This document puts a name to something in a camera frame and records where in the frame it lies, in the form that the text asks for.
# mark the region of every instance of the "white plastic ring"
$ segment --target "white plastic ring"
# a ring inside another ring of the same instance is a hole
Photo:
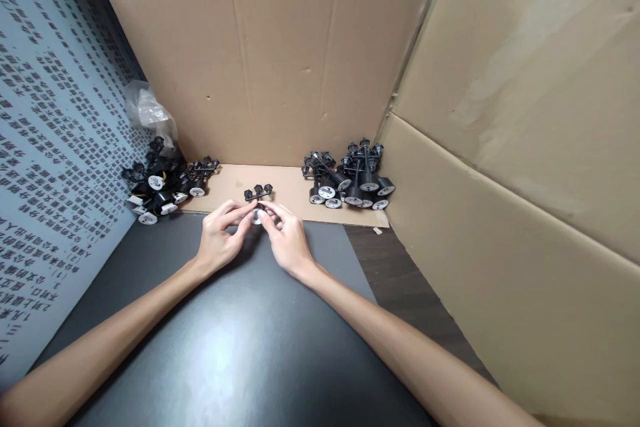
[[[157,175],[152,175],[149,177],[149,186],[154,190],[162,190],[162,187],[165,186],[165,181],[162,180],[162,177],[158,177]]]
[[[138,222],[143,225],[153,225],[158,222],[158,217],[153,215],[151,212],[147,212],[138,217]]]
[[[191,190],[189,190],[189,193],[192,197],[202,197],[203,195],[205,195],[205,191],[199,187],[192,188]]]

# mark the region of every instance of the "cardboard base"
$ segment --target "cardboard base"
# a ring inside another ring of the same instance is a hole
[[[640,425],[638,265],[394,114],[382,140],[393,229],[503,391],[546,425]]]
[[[311,179],[305,179],[298,167],[270,167],[264,165],[221,165],[207,182],[207,195],[192,197],[180,205],[182,210],[210,212],[228,199],[244,200],[244,191],[253,190],[256,183],[273,185],[273,200],[286,205],[303,220],[329,224],[389,227],[383,210],[361,209],[343,203],[339,209],[309,203]]]

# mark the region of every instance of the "black cylindrical part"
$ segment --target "black cylindrical part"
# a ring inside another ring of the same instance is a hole
[[[202,177],[198,177],[193,182],[193,187],[191,187],[189,193],[193,197],[202,197],[203,195],[205,195],[205,180]]]
[[[395,190],[395,185],[391,183],[386,177],[380,177],[378,179],[378,184],[380,185],[380,190],[378,190],[378,195],[389,195],[392,191]]]
[[[182,182],[178,185],[178,188],[175,190],[180,193],[189,193],[189,190],[193,187],[193,182],[189,180],[187,177],[182,179]]]
[[[389,205],[389,200],[387,199],[382,199],[382,200],[377,200],[372,206],[371,208],[373,208],[374,210],[383,210],[385,208],[387,208],[387,205]]]
[[[373,199],[371,198],[371,194],[368,192],[362,193],[362,203],[358,205],[358,207],[369,208],[373,205]]]
[[[319,190],[320,190],[320,187],[318,186],[318,183],[315,182],[315,185],[311,187],[311,190],[309,190],[309,201],[311,203],[320,204],[325,201],[325,199],[323,199],[322,196],[319,194]]]
[[[161,215],[170,214],[178,208],[173,203],[173,195],[171,195],[171,192],[168,192],[167,190],[157,192],[153,197],[153,201],[155,204],[154,211],[158,211]]]
[[[352,185],[347,189],[347,194],[345,195],[345,202],[349,205],[360,205],[362,203],[362,195],[364,192],[360,190],[360,187],[357,185]]]
[[[347,187],[351,185],[351,179],[347,177],[344,173],[334,172],[333,170],[329,170],[329,175],[331,179],[335,182],[336,190],[343,191],[346,190]]]
[[[377,174],[371,173],[368,167],[365,167],[365,171],[360,175],[360,188],[364,191],[378,190]]]

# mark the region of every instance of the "cardboard box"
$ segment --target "cardboard box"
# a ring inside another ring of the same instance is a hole
[[[435,0],[380,139],[394,230],[550,426],[640,424],[639,5]]]
[[[270,182],[308,220],[386,222],[305,203],[293,166],[375,135],[428,0],[111,2],[187,155],[253,164],[212,193]],[[435,0],[378,139],[400,240],[550,426],[640,424],[639,11]]]
[[[373,138],[427,0],[110,0],[188,158],[302,165]]]

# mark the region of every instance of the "black plastic part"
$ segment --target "black plastic part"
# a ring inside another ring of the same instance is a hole
[[[205,185],[206,185],[205,180],[202,177],[200,177],[195,182],[193,182],[193,187],[191,187],[191,188],[199,188],[199,189],[204,190],[205,189]]]
[[[131,190],[133,195],[137,197],[147,197],[149,194],[153,193],[155,190],[151,188],[148,182],[140,182],[136,183]]]
[[[318,186],[318,184],[316,183],[313,187],[311,187],[311,189],[309,190],[309,201],[311,203],[315,203],[316,205],[319,205],[320,203],[324,203],[325,199],[323,199],[320,194],[318,193],[320,187]]]
[[[393,185],[391,183],[391,180],[389,180],[386,177],[379,177],[378,185],[380,185],[380,190],[378,190],[378,195],[389,195],[392,191],[395,190],[395,185]]]
[[[329,176],[335,182],[335,185],[336,185],[335,189],[337,191],[346,190],[347,187],[351,185],[351,179],[347,177],[344,173],[334,172],[333,170],[330,170]]]
[[[371,197],[371,194],[368,192],[363,191],[362,192],[362,203],[360,205],[358,205],[358,207],[362,207],[362,208],[370,208],[373,205],[373,198]]]
[[[360,205],[362,203],[362,196],[364,192],[360,190],[360,187],[357,185],[352,185],[347,189],[347,193],[345,195],[345,202],[349,205]]]
[[[165,203],[173,202],[173,196],[167,190],[161,190],[157,192],[153,198],[155,200],[156,207],[161,207]]]
[[[187,195],[189,195],[189,190],[191,190],[192,188],[193,188],[193,182],[185,178],[183,180],[183,183],[181,183],[175,191],[180,193],[186,193]]]

